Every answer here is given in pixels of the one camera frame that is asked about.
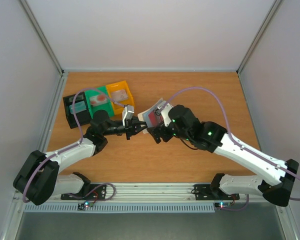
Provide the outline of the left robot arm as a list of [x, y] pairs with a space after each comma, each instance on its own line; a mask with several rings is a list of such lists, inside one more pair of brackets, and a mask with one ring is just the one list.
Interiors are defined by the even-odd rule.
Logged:
[[146, 122], [131, 112], [125, 113], [123, 120], [111, 120], [105, 110], [98, 110], [80, 140], [55, 151], [31, 152], [15, 177], [13, 187], [22, 193], [24, 203], [32, 202], [36, 206], [62, 194], [86, 199], [93, 192], [90, 180], [78, 172], [70, 175], [60, 175], [60, 172], [100, 153], [108, 143], [106, 136], [125, 135], [129, 140], [146, 128]]

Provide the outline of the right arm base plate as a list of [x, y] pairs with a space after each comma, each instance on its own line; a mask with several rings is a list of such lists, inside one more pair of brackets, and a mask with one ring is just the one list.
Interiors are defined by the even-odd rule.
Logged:
[[239, 200], [239, 194], [226, 194], [221, 190], [212, 190], [210, 184], [195, 184], [191, 190], [197, 201], [232, 201]]

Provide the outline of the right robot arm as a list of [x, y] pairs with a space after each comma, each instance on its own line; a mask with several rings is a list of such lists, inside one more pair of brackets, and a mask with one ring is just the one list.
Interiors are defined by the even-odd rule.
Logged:
[[294, 175], [299, 168], [297, 161], [284, 161], [262, 153], [233, 136], [221, 125], [200, 121], [183, 105], [156, 106], [150, 112], [147, 131], [158, 144], [177, 138], [192, 150], [223, 156], [254, 173], [251, 176], [217, 173], [207, 190], [207, 194], [214, 200], [226, 195], [256, 195], [271, 204], [286, 207], [291, 199]]

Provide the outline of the beige card holder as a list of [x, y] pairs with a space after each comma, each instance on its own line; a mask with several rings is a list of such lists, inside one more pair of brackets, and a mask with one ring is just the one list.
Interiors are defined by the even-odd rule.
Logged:
[[166, 101], [163, 98], [160, 98], [152, 107], [139, 113], [137, 115], [138, 119], [142, 122], [146, 122], [147, 128], [142, 131], [143, 134], [148, 134], [148, 128], [156, 127], [161, 122], [163, 122], [163, 117], [157, 115], [156, 111], [158, 107], [163, 105]]

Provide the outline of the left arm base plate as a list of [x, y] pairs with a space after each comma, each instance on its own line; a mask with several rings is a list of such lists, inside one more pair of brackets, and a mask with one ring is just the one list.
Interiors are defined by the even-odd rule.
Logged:
[[85, 186], [79, 193], [65, 193], [60, 199], [64, 201], [94, 201], [105, 200], [108, 192], [107, 184], [91, 184]]

